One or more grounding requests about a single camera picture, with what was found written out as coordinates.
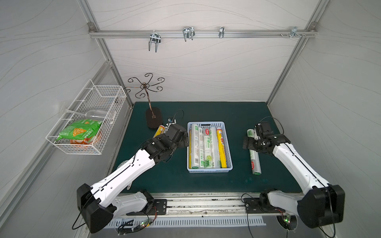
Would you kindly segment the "yellow wrap roll chef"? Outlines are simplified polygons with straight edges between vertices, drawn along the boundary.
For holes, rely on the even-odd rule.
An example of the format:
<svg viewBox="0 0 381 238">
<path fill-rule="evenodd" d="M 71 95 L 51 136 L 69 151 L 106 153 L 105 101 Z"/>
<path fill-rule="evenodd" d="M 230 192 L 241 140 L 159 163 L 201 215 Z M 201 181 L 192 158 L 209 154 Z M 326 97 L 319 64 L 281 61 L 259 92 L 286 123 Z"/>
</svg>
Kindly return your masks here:
<svg viewBox="0 0 381 238">
<path fill-rule="evenodd" d="M 217 128 L 216 133 L 217 133 L 218 150 L 219 150 L 219 158 L 220 158 L 221 168 L 226 169 L 227 168 L 227 160 L 226 160 L 226 154 L 225 154 L 225 146 L 224 146 L 222 128 Z"/>
</svg>

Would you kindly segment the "blue plastic basket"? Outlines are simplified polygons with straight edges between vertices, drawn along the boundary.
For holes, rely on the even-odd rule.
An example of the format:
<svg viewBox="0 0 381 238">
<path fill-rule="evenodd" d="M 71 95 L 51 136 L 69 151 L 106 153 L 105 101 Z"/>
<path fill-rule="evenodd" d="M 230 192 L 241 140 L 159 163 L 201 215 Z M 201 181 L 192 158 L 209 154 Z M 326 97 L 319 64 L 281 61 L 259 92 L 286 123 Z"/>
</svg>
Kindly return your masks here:
<svg viewBox="0 0 381 238">
<path fill-rule="evenodd" d="M 199 167 L 198 169 L 189 169 L 189 161 L 188 161 L 189 147 L 188 147 L 187 148 L 187 170 L 188 170 L 188 172 L 189 173 L 227 173 L 227 172 L 231 171 L 233 169 L 233 163 L 232 163 L 232 159 L 231 159 L 230 148 L 229 148 L 229 143 L 228 143 L 228 139 L 227 139 L 227 133 L 226 133 L 226 128 L 225 128 L 224 122 L 189 122 L 188 123 L 188 133 L 191 130 L 192 124 L 197 124 L 198 130 L 199 130 L 199 128 L 202 128 L 202 130 L 204 128 L 209 128 L 209 131 L 210 131 L 211 127 L 216 127 L 216 129 L 222 128 L 222 131 L 223 131 L 222 134 L 223 134 L 223 140 L 224 140 L 224 146 L 225 146 L 225 154 L 226 154 L 226 160 L 227 160 L 227 168 L 226 169 L 213 168 L 213 160 L 212 160 L 212 168 L 202 169 L 201 167 Z"/>
</svg>

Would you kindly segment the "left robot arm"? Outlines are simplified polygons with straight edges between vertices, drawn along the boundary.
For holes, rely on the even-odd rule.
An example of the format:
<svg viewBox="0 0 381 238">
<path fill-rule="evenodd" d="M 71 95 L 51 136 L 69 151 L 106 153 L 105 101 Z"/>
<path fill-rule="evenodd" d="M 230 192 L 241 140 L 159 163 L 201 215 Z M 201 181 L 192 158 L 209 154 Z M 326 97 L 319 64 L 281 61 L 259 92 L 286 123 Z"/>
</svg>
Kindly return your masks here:
<svg viewBox="0 0 381 238">
<path fill-rule="evenodd" d="M 76 191 L 77 208 L 90 233 L 101 231 L 122 215 L 140 212 L 148 215 L 154 206 L 149 192 L 143 189 L 132 195 L 120 193 L 156 164 L 170 160 L 177 148 L 188 145 L 187 130 L 172 124 L 166 133 L 143 142 L 127 162 L 106 178 L 93 185 L 81 185 Z"/>
</svg>

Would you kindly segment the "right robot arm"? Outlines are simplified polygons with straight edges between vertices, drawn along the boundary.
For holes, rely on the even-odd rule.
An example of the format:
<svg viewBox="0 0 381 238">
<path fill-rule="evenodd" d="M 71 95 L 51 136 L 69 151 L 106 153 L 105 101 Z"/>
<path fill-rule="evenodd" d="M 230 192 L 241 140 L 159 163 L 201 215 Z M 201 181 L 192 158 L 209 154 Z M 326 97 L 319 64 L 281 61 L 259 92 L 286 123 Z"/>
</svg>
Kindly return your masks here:
<svg viewBox="0 0 381 238">
<path fill-rule="evenodd" d="M 309 228 L 343 221 L 344 190 L 320 176 L 284 134 L 274 133 L 269 122 L 258 123 L 254 136 L 245 137 L 243 148 L 276 157 L 294 177 L 303 193 L 303 197 L 299 198 L 280 190 L 267 189 L 259 198 L 262 211 L 282 211 L 297 215 Z"/>
</svg>

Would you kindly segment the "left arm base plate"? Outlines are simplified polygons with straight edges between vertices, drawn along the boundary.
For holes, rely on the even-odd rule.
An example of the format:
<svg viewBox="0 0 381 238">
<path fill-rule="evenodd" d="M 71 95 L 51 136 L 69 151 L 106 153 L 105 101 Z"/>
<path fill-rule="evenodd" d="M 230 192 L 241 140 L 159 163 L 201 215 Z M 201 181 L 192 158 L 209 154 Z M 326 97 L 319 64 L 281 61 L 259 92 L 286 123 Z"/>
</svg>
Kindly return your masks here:
<svg viewBox="0 0 381 238">
<path fill-rule="evenodd" d="M 127 216 L 133 215 L 166 215 L 167 214 L 167 200 L 166 199 L 155 199 L 149 201 L 147 205 L 140 212 L 127 213 Z"/>
</svg>

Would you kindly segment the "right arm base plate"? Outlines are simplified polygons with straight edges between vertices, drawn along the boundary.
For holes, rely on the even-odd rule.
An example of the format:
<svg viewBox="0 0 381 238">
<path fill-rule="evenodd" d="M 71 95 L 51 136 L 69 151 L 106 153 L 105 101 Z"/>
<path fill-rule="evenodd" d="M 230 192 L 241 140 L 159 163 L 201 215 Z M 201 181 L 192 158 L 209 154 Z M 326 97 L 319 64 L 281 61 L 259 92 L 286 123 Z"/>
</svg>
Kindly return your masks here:
<svg viewBox="0 0 381 238">
<path fill-rule="evenodd" d="M 247 214 L 279 214 L 279 211 L 276 209 L 260 207 L 259 198 L 244 197 L 242 201 L 244 202 L 245 212 Z"/>
</svg>

